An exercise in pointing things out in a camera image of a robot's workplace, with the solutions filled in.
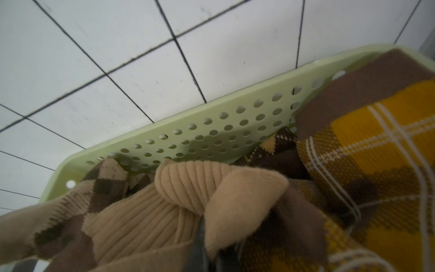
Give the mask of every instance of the yellow plaid fabric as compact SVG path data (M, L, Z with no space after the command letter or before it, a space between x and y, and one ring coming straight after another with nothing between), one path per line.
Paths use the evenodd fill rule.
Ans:
M341 228L325 221L329 260L359 256L340 260L356 271L381 258L397 271L435 269L434 101L435 81L419 82L297 142L339 218ZM355 243L337 239L341 229Z

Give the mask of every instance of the basket hole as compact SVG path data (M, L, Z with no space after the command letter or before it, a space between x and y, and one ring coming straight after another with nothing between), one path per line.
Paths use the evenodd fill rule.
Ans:
M230 116L227 112L221 112L221 114L219 114L219 118L224 120L227 119L228 116Z
M302 87L296 86L296 87L293 88L293 90L291 90L291 94L292 95L299 94L301 92L301 90L302 90Z
M337 78L342 77L345 74L346 74L346 71L344 71L344 70L338 71L337 73L335 73L335 75L332 76L332 80L336 80Z
M195 124L189 124L187 126L187 128L190 129L190 130L195 130L197 128L197 126Z
M313 89L317 89L317 88L319 88L322 84L323 84L323 79L318 78L318 79L314 80L313 83L311 83L311 88L313 88Z
M275 109L274 111L273 111L273 115L278 115L278 114L280 114L282 112L282 109L281 108L277 108L277 109Z
M121 163L122 165L129 165L129 164L130 164L130 161L127 160L127 159L122 159L122 160L120 161L120 163Z
M294 102L293 104L291 104L290 109L292 110L297 110L299 107L301 106L301 103L299 102Z
M72 179L70 179L70 180L68 180L68 181L65 183L65 186L66 186L68 189L72 189L72 188L74 188L74 187L76 186L76 182L73 181Z
M264 115L264 114L259 114L259 115L257 115L257 117L255 118L255 120L257 120L257 121L261 121L261 120L263 120L265 117L266 117L266 115Z
M240 114L240 113L244 113L245 110L246 110L245 107L243 107L243 106L238 106L237 109L236 109L236 112L237 112L238 114Z
M254 102L254 107L261 107L261 106L263 106L263 101L261 100L261 99L257 99L255 102Z
M248 123L249 123L249 121L246 120L246 119L240 121L240 125L241 125L241 126L246 126Z
M204 124L211 124L211 123L213 123L213 120L211 120L210 118L204 119Z
M272 101L276 102L282 98L282 94L277 93L272 96Z

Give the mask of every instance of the brown knit fabric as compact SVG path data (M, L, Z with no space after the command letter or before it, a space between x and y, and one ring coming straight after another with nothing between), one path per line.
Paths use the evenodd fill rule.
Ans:
M121 267L124 271L179 271L201 215L206 218L205 248L213 258L219 249L253 233L288 187L284 176L265 169L210 161L175 163L165 160L157 169L154 183L99 211L104 198L95 193L120 199L127 192L133 192L136 186L147 184L149 176L128 177L113 159L103 161L87 178L90 176L97 180L104 177L104 182L95 185L82 181L67 195L52 202L13 212L12 217L0 217L0 225L12 230L17 222L30 222L32 214L29 212L34 212L44 219L36 229L42 229L45 239L53 237L53 233L63 241L64 237L70 237L63 247L51 243L40 248L38 241L34 242L36 252L43 249L53 253L54 258L46 271L81 272L93 268L95 271L115 271ZM122 186L117 186L116 182L122 182ZM84 199L99 199L98 208L81 205L77 209L84 196L87 197ZM68 199L68 205L63 205L64 213L59 214L53 203L64 203L65 199ZM44 230L46 223L55 217L63 222L63 228L57 228L56 232L52 228ZM41 237L39 232L32 232L33 229L28 228L20 235L9 231L10 237L0 234L2 252L18 245L8 259L0 256L0 263L32 255L20 242L33 242L29 237Z

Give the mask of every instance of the white stripe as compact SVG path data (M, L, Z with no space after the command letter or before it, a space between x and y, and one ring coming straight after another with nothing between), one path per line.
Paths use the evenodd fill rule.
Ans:
M345 262L341 266L337 267L334 270L334 272L345 272L356 266L367 265L367 264L380 264L383 265L387 269L387 271L395 272L393 266L389 262L378 257L359 258L349 262Z
M311 162L313 163L314 168L317 170L317 172L320 174L320 176L322 176L322 178L329 184L329 186L331 187L332 191L335 193L335 195L341 200L343 201L343 203L349 208L349 210L351 211L351 213L354 215L355 217L355 221L358 221L358 216L355 213L354 209L352 209L352 207L349 205L349 203L347 203L345 201L345 199L341 196L341 194L339 194L337 192L337 190L335 189L335 187L329 182L329 180L325 177L325 175L320 171L319 167L317 167L317 165L314 163L313 157L311 156L311 152L310 152L310 146L308 145L308 139L305 140L305 146L307 148L307 153L308 153L308 157L310 158Z
M340 260L345 259L345 258L349 258L349 257L355 256L355 255L363 255L363 254L371 255L372 257L379 257L378 255L376 255L376 253L371 252L368 249L358 248L358 249L350 249L347 251L342 251L339 253L332 254L328 257L328 261L329 262L337 262L337 261L340 261Z
M405 159L408 161L409 165L412 167L412 169L415 172L415 175L417 176L417 179L420 183L420 207L419 207L419 219L420 219L420 233L421 233L421 241L422 241L422 271L423 272L429 272L430 271L430 262L431 262L431 256L430 256L430 244L429 244L429 234L428 234L428 225L426 222L426 209L428 205L428 186L426 184L426 180L418 168L418 165L415 163L415 161L412 159L410 154L406 151L406 149L402 146L402 144L397 140L396 137L391 133L390 128L385 123L384 119L382 119L382 116L372 107L368 106L368 110L373 114L373 116L376 118L378 123L381 125L381 127L384 129L384 131L391 137L397 148L400 150L400 152L403 154Z
M423 168L426 171L426 174L429 177L429 181L431 182L432 187L432 228L435 228L435 201L433 196L435 196L435 175L432 171L432 168L426 158L423 156L423 154L420 152L420 150L415 145L414 141L409 137L409 135L406 133L406 131L399 125L399 123L396 121L394 116L391 114L391 112L381 103L376 103L376 106L384 113L384 115L388 118L390 123L399 131L400 134L402 134L403 138L405 139L408 146L411 148L412 152L414 152L414 155L417 157L417 159L420 161L420 163L423 165Z
M329 173L329 171L325 168L325 166L320 162L319 158L317 157L316 150L314 148L313 137L311 137L311 136L310 136L310 144L311 144L311 150L313 151L314 159L317 161L317 163L320 165L320 167L322 167L323 171L332 180L332 182L335 184L335 186L337 186L337 188L344 194L344 196L347 197L347 199L350 201L350 203L354 207L355 211L357 212L359 219L361 219L361 211L359 210L356 203L349 196L349 194L343 189L343 187L341 187L341 185L335 180L335 178Z

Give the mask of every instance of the tile grout line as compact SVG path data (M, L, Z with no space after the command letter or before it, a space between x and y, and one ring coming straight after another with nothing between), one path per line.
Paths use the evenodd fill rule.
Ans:
M251 1L251 0L244 0L244 1L240 2L240 3L238 3L238 4L235 4L234 6L229 7L228 9L226 9L226 10L224 10L224 11L222 11L222 12L220 12L220 13L218 13L218 14L216 14L216 15L210 17L210 18L208 18L207 20L205 20L205 21L203 21L203 22L201 22L201 23L199 23L199 24L193 26L192 28L190 28L190 29L188 29L188 30L182 32L181 34L176 35L176 38L179 38L179 37L181 37L181 36L183 36L183 35L185 35L185 34L191 32L191 31L193 31L193 30L195 30L195 29L197 29L197 28L199 28L199 27L205 25L206 23L211 22L212 20L214 20L214 19L216 19L216 18L218 18L218 17L224 15L224 14L227 13L228 11L231 11L231 10L235 9L236 7L241 6L242 4L247 3L247 2L249 2L249 1ZM36 2L35 4L36 4L40 9L42 9L42 11L43 11L43 12L44 12L44 13L45 13L45 14L46 14L50 19L52 19L51 16L45 12L45 10L40 6L39 3ZM159 49L160 47L166 45L166 44L169 43L169 42L172 42L173 40L174 40L174 39L171 38L171 39L169 39L169 40L167 40L167 41L165 41L165 42L163 42L163 43L161 43L161 44L159 44L159 45L157 45L157 46L151 48L150 50L147 50L147 51L145 51L145 52L143 52L143 53L137 55L136 57L130 59L129 61L127 61L127 62L125 62L125 63L123 63L123 64L121 64L120 66L118 66L118 67L116 67L116 68L110 70L110 71L107 72L107 73L104 73L104 74L102 74L102 75L96 77L95 79L90 80L89 82L86 82L85 84L81 85L80 87L77 87L77 88L75 88L74 90L72 90L72 91L70 91L70 92L68 92L68 93L66 93L66 94L64 94L64 95L62 95L62 96L56 98L55 100L53 100L53 101L47 103L46 105L40 107L39 109L37 109L37 110L31 112L30 114L28 114L28 115L26 115L26 116L23 116L23 115L21 115L21 114L19 114L19 113L16 112L16 114L18 114L18 115L20 115L20 116L23 116L23 118L22 118L22 119L19 119L19 120L17 120L17 121L15 121L15 122L13 122L13 123L11 123L11 124L9 124L9 125L7 125L6 127L2 128L2 129L0 129L0 132L2 132L2 131L4 131L4 130L6 130L6 129L12 127L13 125L15 125L15 124L21 122L22 120L25 120L26 118L29 118L30 116L32 116L32 115L34 115L34 114L40 112L41 110L44 110L45 108L47 108L47 107L53 105L53 104L56 103L56 102L59 102L60 100L62 100L62 99L64 99L64 98L66 98L66 97L68 97L68 96L74 94L75 92L80 91L81 89L87 87L88 85L94 83L95 81L97 81L97 80L99 80L99 79L105 77L106 74L107 74L107 75L110 75L111 73L116 72L117 70L121 69L122 67L125 67L126 65L128 65L128 64L130 64L130 63L132 63L132 62L134 62L134 61L136 61L136 60L138 60L138 59L140 59L141 57L147 55L148 53L151 53L152 51L155 51L155 50Z
M60 26L60 24L50 15L50 14L48 14L48 12L45 10L45 9L43 9L42 8L42 6L38 3L38 1L37 0L32 0L38 7L39 7L39 9L41 9L41 11L42 12L44 12L45 13L45 15L47 15L50 19L51 19L51 21L83 52L83 54L85 54L97 67L98 67L98 69L100 69L103 73L104 73L104 75L108 78L108 79L110 79L110 81L113 83L113 84L115 84L115 86L116 87L118 87L118 89L120 90L120 91L122 91L123 93L124 93L124 95L125 96L127 96L127 98L128 99L130 99L130 101L151 121L151 122L153 122L154 123L154 121L138 106L138 104L136 104L136 102L135 101L133 101L133 99L131 99L131 97L130 96L128 96L128 94L123 90L123 89L121 89L121 87L119 87L119 85L118 84L116 84L115 83L115 81L106 73L106 71L104 71L103 70L103 68L101 68L99 65L98 65L98 63L96 63L95 61L94 61L94 59L93 58L91 58L91 56L88 54L88 53L86 53L86 51L63 29L63 27L61 27Z
M21 160L23 160L23 161L27 161L27 162L29 162L29 163L33 163L34 165L39 165L39 166L41 166L41 167L44 167L44 168L47 168L47 169L50 169L50 170L54 171L54 169L51 169L51 168L49 168L49 167L47 167L47 166L40 165L40 164L38 164L38 163L36 163L36 162L33 162L33 161L29 161L29 160L23 159L23 158L21 158L21 157L18 157L18 156L12 155L12 154L10 154L10 153L7 153L7 152L1 151L1 150L0 150L0 152L1 152L1 153L4 153L4 154L7 154L7 155L9 155L9 156L12 156L12 157L16 157L16 158L21 159Z
M409 15L408 19L406 20L406 23L403 26L402 30L400 31L399 35L397 36L396 40L394 41L394 44L396 44L397 41L399 40L400 36L402 35L402 33L405 30L406 26L408 25L411 17L414 15L414 12L417 10L417 8L418 8L418 6L420 5L421 2L422 2L422 0L418 0L418 3L415 5L414 9L411 12L411 15Z
M8 192L8 193L13 193L13 194L17 194L17 195L25 195L25 194L11 192L11 191L8 191L8 190L3 190L3 189L0 189L0 191L5 191L5 192ZM25 196L28 196L28 197L31 197L31 198L37 198L36 196L31 196L31 195L25 195Z
M205 25L206 23L209 23L209 22L213 21L214 19L216 19L216 18L218 18L218 17L224 15L224 14L227 13L228 11L231 11L231 10L235 9L236 7L239 7L239 6L241 6L241 5L243 5L244 3L247 3L247 2L249 2L249 1L251 1L251 0L244 0L244 1L240 2L240 3L237 3L237 4L235 4L235 5L233 5L233 6L229 7L229 8L227 8L226 10L221 11L220 13L218 13L218 14L216 14L216 15L210 17L210 18L208 18L207 20L205 20L205 21L203 21L203 22L201 22L201 23L199 23L199 24L197 24L197 25L195 25L195 26L189 28L188 30L185 30L185 31L181 32L180 34L176 35L175 37L176 37L176 38L179 38L179 37L181 37L181 36L183 36L183 35L185 35L185 34L191 32L192 30L195 30L195 29L197 29L198 27L201 27L201 26Z
M205 100L204 94L202 93L201 88L199 87L199 84L198 84L198 82L196 81L195 75L193 74L193 71L192 71L192 69L191 69L189 63L187 62L187 59L186 59L186 57L185 57L185 55L184 55L184 53L183 53L183 50L181 49L180 44L178 43L177 37L175 36L174 32L172 31L171 25L169 24L169 21L167 20L166 15L164 14L163 9L162 9L162 7L161 7L159 1L158 1L158 0L154 0L154 1L155 1L156 5L157 5L157 8L158 8L159 11L160 11L160 14L161 14L162 17L163 17L163 20L164 20L165 23L166 23L166 26L167 26L168 29L169 29L169 32L171 33L172 39L174 40L176 46L178 47L178 50L180 51L181 57L183 58L184 63L185 63L186 66L187 66L187 69L189 70L189 72L190 72L190 74L191 74L191 76L192 76L193 83L194 83L194 84L196 85L196 87L198 88L198 91L199 91L199 93L201 94L201 97L202 97L202 100L204 100L204 103L207 103L207 100Z
M304 13L305 13L305 0L302 0L301 24L299 25L298 51L296 53L296 67L295 67L295 69L297 69L298 61L299 61L299 49L301 48L302 24L304 22Z

